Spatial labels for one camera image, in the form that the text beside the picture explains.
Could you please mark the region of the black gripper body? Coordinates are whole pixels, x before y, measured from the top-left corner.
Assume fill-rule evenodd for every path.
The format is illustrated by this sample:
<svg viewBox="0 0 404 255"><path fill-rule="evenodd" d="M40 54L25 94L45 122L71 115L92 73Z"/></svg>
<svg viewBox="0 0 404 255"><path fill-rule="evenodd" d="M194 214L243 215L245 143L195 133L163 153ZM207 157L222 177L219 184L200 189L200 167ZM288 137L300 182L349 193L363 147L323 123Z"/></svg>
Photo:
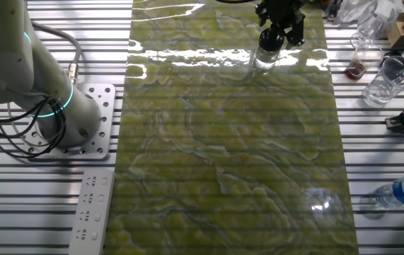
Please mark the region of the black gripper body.
<svg viewBox="0 0 404 255"><path fill-rule="evenodd" d="M304 22L304 15L300 8L303 0L264 0L263 21L270 20L282 27L292 26Z"/></svg>

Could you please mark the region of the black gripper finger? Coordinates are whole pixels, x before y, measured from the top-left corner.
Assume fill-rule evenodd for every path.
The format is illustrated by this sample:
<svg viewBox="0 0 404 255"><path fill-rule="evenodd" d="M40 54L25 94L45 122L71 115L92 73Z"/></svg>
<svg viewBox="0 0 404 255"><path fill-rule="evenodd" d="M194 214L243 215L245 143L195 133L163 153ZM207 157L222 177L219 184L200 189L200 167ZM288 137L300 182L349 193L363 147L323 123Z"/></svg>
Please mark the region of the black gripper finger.
<svg viewBox="0 0 404 255"><path fill-rule="evenodd" d="M269 4L269 1L261 1L255 6L255 14L258 16L258 25L260 27L264 26L270 19Z"/></svg>
<svg viewBox="0 0 404 255"><path fill-rule="evenodd" d="M305 15L296 10L288 20L289 26L286 31L287 49L299 47L305 43L304 40L304 19Z"/></svg>

